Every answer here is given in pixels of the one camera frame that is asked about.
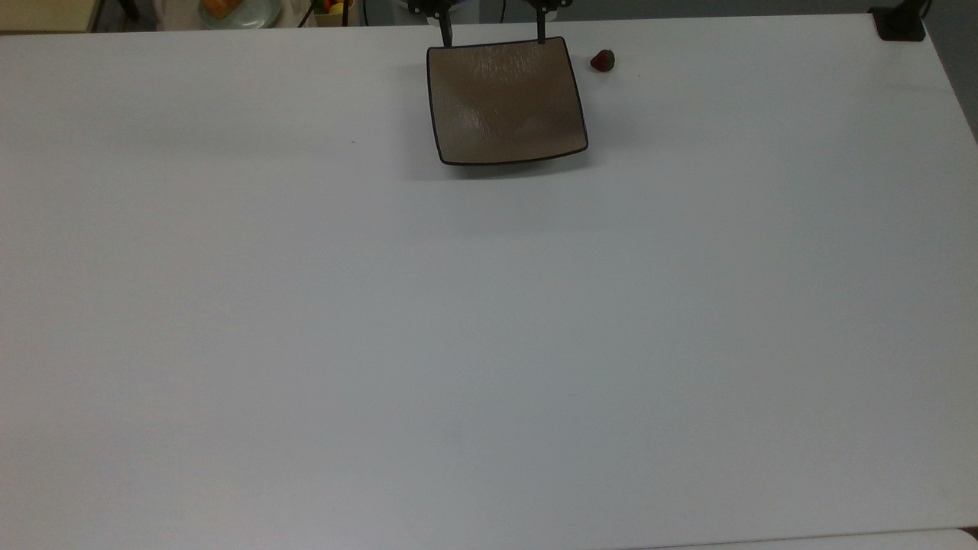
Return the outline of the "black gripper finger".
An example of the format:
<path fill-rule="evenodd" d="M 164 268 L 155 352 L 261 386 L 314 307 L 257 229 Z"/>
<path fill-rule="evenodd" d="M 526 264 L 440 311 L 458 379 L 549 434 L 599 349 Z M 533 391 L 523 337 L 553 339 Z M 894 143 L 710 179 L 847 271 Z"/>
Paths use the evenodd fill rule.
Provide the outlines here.
<path fill-rule="evenodd" d="M 537 43 L 545 44 L 547 42 L 547 24 L 549 21 L 553 21 L 558 15 L 558 11 L 562 8 L 567 8 L 572 6 L 573 0 L 527 0 L 529 6 L 531 6 L 536 15 L 536 31 L 537 31 Z"/>
<path fill-rule="evenodd" d="M 408 0 L 406 9 L 415 15 L 425 15 L 437 22 L 442 44 L 445 48 L 453 46 L 453 28 L 451 23 L 451 10 L 458 1 L 451 0 Z"/>

